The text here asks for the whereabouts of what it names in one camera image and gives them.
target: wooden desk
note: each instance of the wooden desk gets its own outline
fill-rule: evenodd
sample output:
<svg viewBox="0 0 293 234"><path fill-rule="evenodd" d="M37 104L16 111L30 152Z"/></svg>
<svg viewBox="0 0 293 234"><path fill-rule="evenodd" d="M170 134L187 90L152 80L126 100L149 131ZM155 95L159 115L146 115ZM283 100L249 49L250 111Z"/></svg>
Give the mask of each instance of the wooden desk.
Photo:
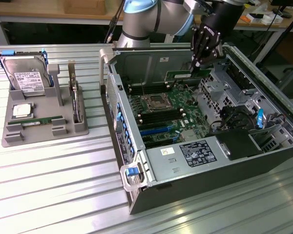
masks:
<svg viewBox="0 0 293 234"><path fill-rule="evenodd" d="M65 14L63 0L13 0L10 3L0 2L0 24L2 22L31 22L31 23L65 23L65 24L101 24L108 25L117 11L121 0L106 0L106 14L103 16ZM269 31L273 32L266 46L263 48L255 62L267 54L284 30L290 25L292 19L283 19L281 24L273 25ZM201 22L200 16L195 17L197 24ZM123 15L118 25L123 24ZM266 31L267 25L261 23L246 23L239 20L236 30ZM0 45L9 44L4 30L0 25Z"/></svg>

